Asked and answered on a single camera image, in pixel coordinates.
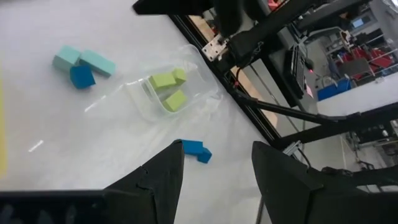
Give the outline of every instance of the white tabletop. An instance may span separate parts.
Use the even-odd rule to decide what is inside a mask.
[[[261,135],[220,92],[162,122],[141,119],[122,88],[143,55],[187,44],[166,16],[139,17],[129,0],[0,2],[0,62],[9,167],[1,190],[102,189],[174,139],[196,139],[209,164],[185,159],[176,223],[254,223],[260,200],[251,144]],[[51,66],[63,46],[94,50],[117,66],[74,89]]]

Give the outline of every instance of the lime green foam block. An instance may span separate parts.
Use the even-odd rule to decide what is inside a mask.
[[[177,84],[172,73],[153,75],[149,78],[149,82],[155,91],[164,90]]]
[[[176,68],[172,73],[177,85],[182,85],[185,81],[187,81],[187,75],[185,74],[184,69]]]
[[[176,91],[173,95],[169,96],[163,101],[163,106],[171,112],[176,112],[185,102],[187,97],[181,90]]]
[[[80,64],[89,65],[91,69],[101,75],[110,77],[116,71],[116,65],[92,50],[85,50],[80,56]]]
[[[61,71],[69,73],[70,68],[75,66],[79,61],[79,56],[80,52],[78,50],[65,45],[54,56],[52,65]]]

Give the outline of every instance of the metal frame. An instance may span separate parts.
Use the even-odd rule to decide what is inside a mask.
[[[202,49],[208,43],[202,33],[198,30],[198,27],[188,16],[169,17],[192,45],[198,49]],[[240,84],[234,88],[233,83],[236,81],[236,77],[229,70],[227,72],[223,72],[225,71],[225,65],[211,62],[205,57],[205,55],[203,55],[203,52],[201,52],[201,54],[210,70],[215,74],[215,77],[221,82],[227,92],[231,94],[238,106],[243,110],[268,143],[276,149],[283,150],[292,142],[296,141],[308,143],[348,131],[374,126],[383,121],[398,119],[398,103],[366,111],[362,114],[352,114],[347,117],[327,117],[320,114],[310,114],[283,106],[261,102],[251,98]],[[321,125],[299,133],[281,137],[260,109],[319,123]]]

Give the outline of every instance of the clear plastic tray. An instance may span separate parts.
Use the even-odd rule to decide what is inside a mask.
[[[184,69],[187,80],[180,86],[156,93],[149,83],[149,78],[155,74],[171,72],[175,68]],[[143,63],[137,72],[144,78],[126,82],[125,87],[143,117],[150,121],[177,114],[198,100],[214,95],[218,91],[213,73],[207,67],[198,49],[192,45],[186,45],[170,55],[152,58],[147,63]],[[184,92],[187,100],[176,112],[171,112],[164,108],[162,102],[178,89]]]

